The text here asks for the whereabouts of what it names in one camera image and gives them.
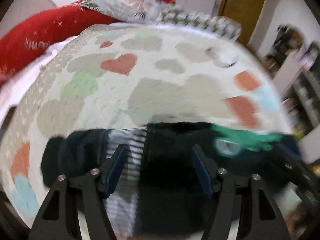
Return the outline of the navy striped pants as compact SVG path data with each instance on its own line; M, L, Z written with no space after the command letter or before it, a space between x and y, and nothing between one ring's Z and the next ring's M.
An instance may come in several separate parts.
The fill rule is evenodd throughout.
M204 195L191 159L199 145L219 168L236 176L258 174L272 194L273 144L299 154L294 138L281 133L242 131L214 124L178 122L133 129L90 129L48 140L41 161L44 184L57 177L85 175L128 146L114 193L103 201L115 236L187 236L203 231L212 202Z

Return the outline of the heart pattern quilt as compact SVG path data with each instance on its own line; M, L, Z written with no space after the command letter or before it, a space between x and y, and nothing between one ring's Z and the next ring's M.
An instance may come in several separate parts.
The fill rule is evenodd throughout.
M31 225L47 188L40 160L48 139L90 128L209 122L290 133L262 65L242 45L173 26L138 38L85 34L44 68L16 108L1 144L3 186Z

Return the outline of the cluttered shoe rack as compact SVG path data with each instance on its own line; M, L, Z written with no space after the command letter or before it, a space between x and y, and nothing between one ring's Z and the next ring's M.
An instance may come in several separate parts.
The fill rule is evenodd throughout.
M280 70L286 58L291 53L297 53L304 45L303 34L289 24L281 24L277 28L276 39L263 59L263 67L273 79Z

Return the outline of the white shelf unit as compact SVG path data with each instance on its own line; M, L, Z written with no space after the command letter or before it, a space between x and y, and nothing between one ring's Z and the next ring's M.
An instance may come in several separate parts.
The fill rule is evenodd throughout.
M273 77L305 162L319 159L319 83L302 61L288 56Z

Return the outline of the red long pillow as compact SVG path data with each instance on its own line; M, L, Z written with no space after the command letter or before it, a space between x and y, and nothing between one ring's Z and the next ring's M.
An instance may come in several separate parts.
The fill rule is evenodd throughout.
M80 2L30 16L1 38L1 85L52 44L77 36L92 25L113 22L116 19L80 7Z

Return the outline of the olive sheep pattern bolster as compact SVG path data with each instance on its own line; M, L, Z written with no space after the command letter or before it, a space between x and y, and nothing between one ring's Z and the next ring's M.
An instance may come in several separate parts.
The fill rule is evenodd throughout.
M189 26L231 41L237 40L242 31L241 24L231 18L211 16L175 5L164 9L158 19L162 23Z

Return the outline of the grey floral pillow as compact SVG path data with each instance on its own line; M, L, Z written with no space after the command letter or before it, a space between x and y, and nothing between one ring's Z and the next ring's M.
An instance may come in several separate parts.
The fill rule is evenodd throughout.
M161 0L83 0L80 6L121 22L150 23L158 20L169 4Z

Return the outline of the wooden door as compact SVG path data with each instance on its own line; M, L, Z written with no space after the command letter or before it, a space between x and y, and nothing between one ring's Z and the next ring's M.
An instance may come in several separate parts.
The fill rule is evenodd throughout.
M218 15L231 18L241 24L238 42L248 45L265 0L222 0Z

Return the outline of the white round headboard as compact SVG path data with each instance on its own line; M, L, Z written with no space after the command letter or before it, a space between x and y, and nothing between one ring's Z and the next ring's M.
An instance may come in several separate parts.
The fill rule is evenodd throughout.
M52 0L14 0L1 20L1 37L28 17L55 7Z

